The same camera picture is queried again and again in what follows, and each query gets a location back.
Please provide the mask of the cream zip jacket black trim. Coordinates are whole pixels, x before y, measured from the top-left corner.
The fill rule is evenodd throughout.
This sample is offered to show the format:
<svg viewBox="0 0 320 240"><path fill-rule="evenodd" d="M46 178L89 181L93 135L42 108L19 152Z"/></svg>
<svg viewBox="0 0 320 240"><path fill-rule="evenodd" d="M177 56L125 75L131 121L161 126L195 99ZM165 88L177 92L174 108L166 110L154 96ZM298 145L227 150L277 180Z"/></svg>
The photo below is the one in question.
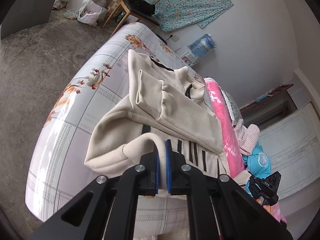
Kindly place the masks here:
<svg viewBox="0 0 320 240"><path fill-rule="evenodd" d="M145 54L128 52L129 93L93 130L84 164L113 178L154 148L159 155L159 195L169 194L166 140L187 164L205 175L231 174L220 120L204 102L206 87L188 67L164 68Z"/></svg>

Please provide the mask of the blue child jacket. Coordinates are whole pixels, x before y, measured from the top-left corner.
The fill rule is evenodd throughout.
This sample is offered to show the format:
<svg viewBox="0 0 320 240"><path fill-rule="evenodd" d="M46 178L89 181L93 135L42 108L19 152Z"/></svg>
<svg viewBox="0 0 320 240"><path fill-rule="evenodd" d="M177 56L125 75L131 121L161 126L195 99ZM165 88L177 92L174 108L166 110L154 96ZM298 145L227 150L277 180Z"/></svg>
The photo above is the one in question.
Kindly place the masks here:
<svg viewBox="0 0 320 240"><path fill-rule="evenodd" d="M265 179L271 175L271 162L269 157L264 153L263 147L261 143L258 141L253 148L251 155L243 155L242 156L244 164L246 166L246 170L250 172L249 178L251 175L254 175L256 178ZM245 182L245 191L253 197L249 190L249 178Z"/></svg>

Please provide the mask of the pink floral blanket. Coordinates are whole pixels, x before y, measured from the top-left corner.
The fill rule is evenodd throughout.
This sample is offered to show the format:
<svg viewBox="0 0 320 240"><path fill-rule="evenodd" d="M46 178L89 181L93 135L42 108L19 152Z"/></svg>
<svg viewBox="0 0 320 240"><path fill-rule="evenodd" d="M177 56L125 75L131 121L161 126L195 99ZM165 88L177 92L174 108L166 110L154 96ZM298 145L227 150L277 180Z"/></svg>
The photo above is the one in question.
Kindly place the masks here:
<svg viewBox="0 0 320 240"><path fill-rule="evenodd" d="M245 182L249 178L250 172L246 170L240 147L234 133L234 127L229 117L228 109L225 105L221 88L218 83L210 78L204 78L210 99L212 102L213 110L216 117L221 122L222 137L223 137L223 150L226 154L229 171L231 178L239 183L239 185L245 190Z"/></svg>

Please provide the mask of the checked pink white cloth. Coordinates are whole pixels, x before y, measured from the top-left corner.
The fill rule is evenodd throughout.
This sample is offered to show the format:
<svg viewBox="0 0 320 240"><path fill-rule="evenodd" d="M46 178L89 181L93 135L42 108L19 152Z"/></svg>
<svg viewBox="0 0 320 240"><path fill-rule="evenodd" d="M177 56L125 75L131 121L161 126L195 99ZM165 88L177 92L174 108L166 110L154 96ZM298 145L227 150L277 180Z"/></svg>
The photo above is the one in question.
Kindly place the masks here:
<svg viewBox="0 0 320 240"><path fill-rule="evenodd" d="M246 128L244 126L244 121L240 119L233 130L238 141L241 154L245 156L251 155L258 142L260 134L259 127L255 124L250 124Z"/></svg>

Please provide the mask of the lace trimmed grey pillow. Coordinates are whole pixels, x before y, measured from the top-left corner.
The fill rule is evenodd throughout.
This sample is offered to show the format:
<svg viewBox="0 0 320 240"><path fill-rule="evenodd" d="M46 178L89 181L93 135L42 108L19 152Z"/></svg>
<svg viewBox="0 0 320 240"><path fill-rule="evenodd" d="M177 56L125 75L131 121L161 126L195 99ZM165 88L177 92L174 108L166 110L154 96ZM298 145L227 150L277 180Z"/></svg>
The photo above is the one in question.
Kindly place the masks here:
<svg viewBox="0 0 320 240"><path fill-rule="evenodd" d="M225 105L226 105L226 107L228 109L228 113L229 113L229 117L231 119L231 123L232 123L233 126L236 126L238 121L240 119L242 119L242 115L241 115L240 109L236 105L235 101L230 96L230 94L228 94L224 90L221 90L221 93L223 95Z"/></svg>

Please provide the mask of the bed with floral plaid sheet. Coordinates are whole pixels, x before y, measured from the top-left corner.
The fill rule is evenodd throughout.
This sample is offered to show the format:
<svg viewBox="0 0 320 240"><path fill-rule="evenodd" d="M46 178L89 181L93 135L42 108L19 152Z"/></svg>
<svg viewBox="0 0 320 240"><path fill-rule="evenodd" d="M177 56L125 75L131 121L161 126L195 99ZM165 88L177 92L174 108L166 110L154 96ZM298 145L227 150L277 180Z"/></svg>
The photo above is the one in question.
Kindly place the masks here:
<svg viewBox="0 0 320 240"><path fill-rule="evenodd" d="M99 176L84 165L91 134L129 93L127 55L133 49L176 70L187 66L146 25L122 27L71 79L42 128L28 171L25 204L45 222ZM139 197L134 239L188 227L186 197Z"/></svg>

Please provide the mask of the white water dispenser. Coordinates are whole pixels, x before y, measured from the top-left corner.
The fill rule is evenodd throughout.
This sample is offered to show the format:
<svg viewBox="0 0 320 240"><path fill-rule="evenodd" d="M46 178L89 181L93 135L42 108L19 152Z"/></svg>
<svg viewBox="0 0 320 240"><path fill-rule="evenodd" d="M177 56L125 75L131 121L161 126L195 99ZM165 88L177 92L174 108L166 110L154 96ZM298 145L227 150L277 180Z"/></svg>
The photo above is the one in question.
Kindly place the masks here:
<svg viewBox="0 0 320 240"><path fill-rule="evenodd" d="M198 59L196 59L189 51L181 56L181 60L184 61L189 67L193 67L199 62Z"/></svg>

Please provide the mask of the blue water bottle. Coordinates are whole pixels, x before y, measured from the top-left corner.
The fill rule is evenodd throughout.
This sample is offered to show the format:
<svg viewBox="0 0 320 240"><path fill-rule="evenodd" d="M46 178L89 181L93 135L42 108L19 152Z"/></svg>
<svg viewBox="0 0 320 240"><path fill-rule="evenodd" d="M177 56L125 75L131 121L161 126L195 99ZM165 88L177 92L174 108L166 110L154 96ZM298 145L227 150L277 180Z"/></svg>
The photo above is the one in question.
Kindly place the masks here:
<svg viewBox="0 0 320 240"><path fill-rule="evenodd" d="M196 59L203 57L215 48L216 43L210 34L204 34L188 46L188 50Z"/></svg>

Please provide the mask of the white plastic bag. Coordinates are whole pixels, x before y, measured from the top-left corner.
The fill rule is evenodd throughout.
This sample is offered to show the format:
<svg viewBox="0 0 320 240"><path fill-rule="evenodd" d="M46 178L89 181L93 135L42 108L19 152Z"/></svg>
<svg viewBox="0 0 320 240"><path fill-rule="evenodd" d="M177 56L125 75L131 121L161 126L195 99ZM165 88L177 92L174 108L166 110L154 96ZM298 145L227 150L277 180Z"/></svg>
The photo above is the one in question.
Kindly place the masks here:
<svg viewBox="0 0 320 240"><path fill-rule="evenodd" d="M98 22L104 20L106 13L106 8L94 3L93 0L83 0L77 20L83 24L97 26Z"/></svg>

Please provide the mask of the black bag on chair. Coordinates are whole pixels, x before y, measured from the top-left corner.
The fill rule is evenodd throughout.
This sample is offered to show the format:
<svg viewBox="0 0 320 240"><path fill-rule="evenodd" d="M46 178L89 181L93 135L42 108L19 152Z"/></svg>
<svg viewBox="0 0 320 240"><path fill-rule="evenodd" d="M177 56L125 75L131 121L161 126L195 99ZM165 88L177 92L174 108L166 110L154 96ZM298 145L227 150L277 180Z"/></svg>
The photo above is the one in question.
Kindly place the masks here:
<svg viewBox="0 0 320 240"><path fill-rule="evenodd" d="M144 15L152 16L155 14L156 7L145 0L128 0L128 5Z"/></svg>

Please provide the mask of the wooden chair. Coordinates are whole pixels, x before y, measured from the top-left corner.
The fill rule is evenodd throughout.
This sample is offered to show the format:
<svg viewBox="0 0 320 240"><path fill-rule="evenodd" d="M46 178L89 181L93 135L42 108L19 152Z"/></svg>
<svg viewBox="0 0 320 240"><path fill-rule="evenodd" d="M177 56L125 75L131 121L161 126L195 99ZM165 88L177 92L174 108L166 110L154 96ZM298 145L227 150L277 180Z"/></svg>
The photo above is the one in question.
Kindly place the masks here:
<svg viewBox="0 0 320 240"><path fill-rule="evenodd" d="M118 23L111 36L113 36L124 25L130 15L136 17L138 21L142 20L150 24L152 26L151 29L153 30L159 26L158 20L154 17L155 6L159 1L161 0L156 0L153 4L150 4L144 0L121 0L114 11L109 15L103 27L108 24L119 8L123 8L125 15Z"/></svg>

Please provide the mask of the dark grey board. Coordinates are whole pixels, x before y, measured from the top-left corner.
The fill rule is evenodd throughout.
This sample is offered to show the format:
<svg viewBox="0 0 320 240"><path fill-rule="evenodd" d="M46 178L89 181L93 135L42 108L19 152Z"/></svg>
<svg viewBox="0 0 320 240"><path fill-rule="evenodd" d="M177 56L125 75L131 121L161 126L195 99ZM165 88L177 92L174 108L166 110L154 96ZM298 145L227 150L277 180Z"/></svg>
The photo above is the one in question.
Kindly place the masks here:
<svg viewBox="0 0 320 240"><path fill-rule="evenodd" d="M16 0L1 23L1 39L47 23L55 0Z"/></svg>

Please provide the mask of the wall power socket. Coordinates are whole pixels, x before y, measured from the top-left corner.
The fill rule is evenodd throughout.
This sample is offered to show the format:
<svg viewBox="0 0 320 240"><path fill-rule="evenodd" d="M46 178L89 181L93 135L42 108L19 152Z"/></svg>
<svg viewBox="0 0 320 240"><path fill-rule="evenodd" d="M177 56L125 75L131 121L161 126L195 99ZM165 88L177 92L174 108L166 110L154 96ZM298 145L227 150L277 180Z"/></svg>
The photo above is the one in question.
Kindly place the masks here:
<svg viewBox="0 0 320 240"><path fill-rule="evenodd" d="M173 42L177 42L180 39L176 34L170 34L169 38Z"/></svg>

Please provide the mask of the teal floral wall cloth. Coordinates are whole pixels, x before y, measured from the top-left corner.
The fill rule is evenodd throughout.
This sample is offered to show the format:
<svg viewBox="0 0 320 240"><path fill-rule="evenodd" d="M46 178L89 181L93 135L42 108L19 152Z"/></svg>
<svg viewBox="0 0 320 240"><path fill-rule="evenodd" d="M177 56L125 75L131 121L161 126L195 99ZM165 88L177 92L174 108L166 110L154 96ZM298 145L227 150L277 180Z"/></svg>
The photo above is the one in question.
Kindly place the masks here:
<svg viewBox="0 0 320 240"><path fill-rule="evenodd" d="M231 0L161 0L155 18L164 32L197 24L201 29L231 9Z"/></svg>

